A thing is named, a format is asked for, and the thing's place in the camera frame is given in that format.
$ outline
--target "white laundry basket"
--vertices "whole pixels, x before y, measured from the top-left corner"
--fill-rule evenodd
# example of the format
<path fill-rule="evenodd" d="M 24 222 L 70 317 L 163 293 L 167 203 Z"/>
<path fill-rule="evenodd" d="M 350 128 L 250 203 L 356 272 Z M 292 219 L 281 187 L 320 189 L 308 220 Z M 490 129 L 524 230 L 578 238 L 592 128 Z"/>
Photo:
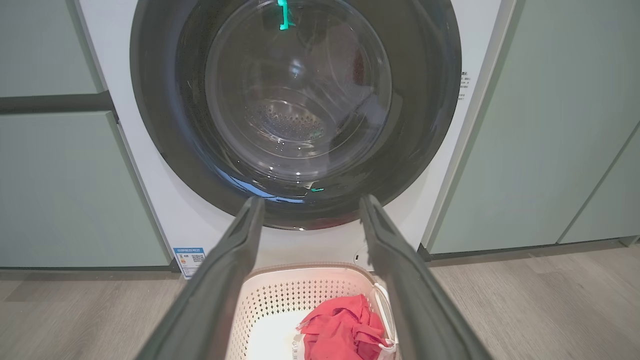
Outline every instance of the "white laundry basket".
<path fill-rule="evenodd" d="M 296 353 L 296 326 L 325 300 L 359 294 L 380 315 L 385 337 L 397 342 L 387 291 L 358 266 L 322 263 L 253 272 L 240 290 L 226 359 L 304 360 Z"/>

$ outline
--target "front-loading washing machine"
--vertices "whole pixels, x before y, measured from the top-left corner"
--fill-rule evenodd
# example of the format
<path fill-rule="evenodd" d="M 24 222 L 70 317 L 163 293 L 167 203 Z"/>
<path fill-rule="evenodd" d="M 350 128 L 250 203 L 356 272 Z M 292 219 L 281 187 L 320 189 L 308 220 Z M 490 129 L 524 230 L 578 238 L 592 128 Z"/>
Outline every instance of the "front-loading washing machine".
<path fill-rule="evenodd" d="M 245 200 L 256 266 L 366 266 L 373 194 L 417 249 L 510 0 L 79 0 L 145 194 L 189 277 Z"/>

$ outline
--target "laundry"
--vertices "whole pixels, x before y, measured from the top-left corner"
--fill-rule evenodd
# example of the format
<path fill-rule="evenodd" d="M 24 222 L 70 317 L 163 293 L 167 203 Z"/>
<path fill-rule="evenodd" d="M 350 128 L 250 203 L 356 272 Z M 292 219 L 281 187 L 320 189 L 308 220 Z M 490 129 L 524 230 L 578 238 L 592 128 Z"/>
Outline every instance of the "laundry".
<path fill-rule="evenodd" d="M 304 334 L 305 360 L 393 359 L 396 350 L 396 344 L 384 338 L 382 321 L 362 294 L 323 302 L 298 330 Z"/>

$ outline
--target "wooden floor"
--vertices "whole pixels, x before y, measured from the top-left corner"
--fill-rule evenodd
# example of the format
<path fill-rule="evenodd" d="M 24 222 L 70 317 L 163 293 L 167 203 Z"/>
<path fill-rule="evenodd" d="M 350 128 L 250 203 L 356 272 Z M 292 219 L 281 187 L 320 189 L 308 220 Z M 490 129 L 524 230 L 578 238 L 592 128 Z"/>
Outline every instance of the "wooden floor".
<path fill-rule="evenodd" d="M 496 359 L 640 359 L 637 245 L 431 269 Z M 0 272 L 0 359 L 132 359 L 184 283 Z"/>

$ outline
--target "cabinet door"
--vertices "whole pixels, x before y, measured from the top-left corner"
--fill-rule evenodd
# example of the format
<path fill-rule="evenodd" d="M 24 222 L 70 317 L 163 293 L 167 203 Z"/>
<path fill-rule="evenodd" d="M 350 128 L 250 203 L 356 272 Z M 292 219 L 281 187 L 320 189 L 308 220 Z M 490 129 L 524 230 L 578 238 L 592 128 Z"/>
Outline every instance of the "cabinet door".
<path fill-rule="evenodd" d="M 633 137 L 561 243 L 640 235 L 640 133 Z"/>
<path fill-rule="evenodd" d="M 0 117 L 0 266 L 157 266 L 169 255 L 111 113 Z"/>
<path fill-rule="evenodd" d="M 73 0 L 0 1 L 0 97 L 104 91 Z"/>
<path fill-rule="evenodd" d="M 432 253 L 555 243 L 637 124 L 640 2 L 522 1 L 515 13 Z"/>

